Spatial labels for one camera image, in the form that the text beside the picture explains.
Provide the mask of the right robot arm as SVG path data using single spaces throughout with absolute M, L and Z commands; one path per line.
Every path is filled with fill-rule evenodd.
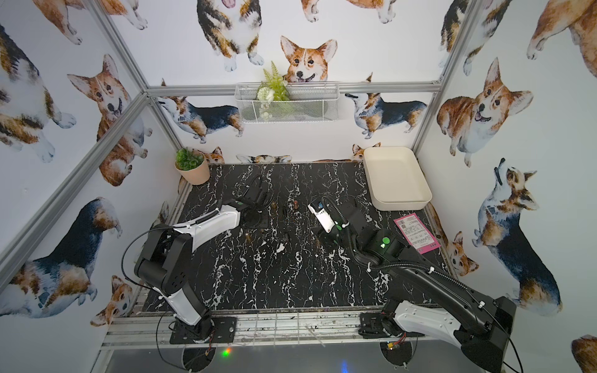
M 344 249 L 366 271 L 405 281 L 436 304 L 426 308 L 390 299 L 371 324 L 360 328 L 362 337 L 433 337 L 458 347 L 486 372 L 499 372 L 505 367 L 516 315 L 513 301 L 491 298 L 451 277 L 402 236 L 368 225 L 359 209 L 350 204 L 338 206 L 322 197 L 308 208 L 322 226 L 318 232 L 321 239 Z

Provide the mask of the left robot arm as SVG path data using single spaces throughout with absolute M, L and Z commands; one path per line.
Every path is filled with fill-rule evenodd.
M 235 229 L 243 216 L 265 208 L 267 191 L 262 176 L 254 177 L 238 198 L 222 202 L 215 210 L 180 225 L 157 225 L 135 264 L 135 276 L 163 296 L 182 323 L 201 331 L 211 328 L 208 307 L 189 284 L 194 252 L 216 236 Z

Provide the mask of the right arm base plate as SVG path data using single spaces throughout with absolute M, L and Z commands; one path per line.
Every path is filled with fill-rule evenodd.
M 424 337 L 424 334 L 406 332 L 401 329 L 387 315 L 382 313 L 364 312 L 359 315 L 358 333 L 364 339 Z

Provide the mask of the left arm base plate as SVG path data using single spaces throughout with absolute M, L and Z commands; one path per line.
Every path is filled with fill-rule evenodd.
M 236 317 L 210 317 L 189 326 L 175 318 L 169 343 L 172 345 L 192 343 L 232 343 L 236 334 Z

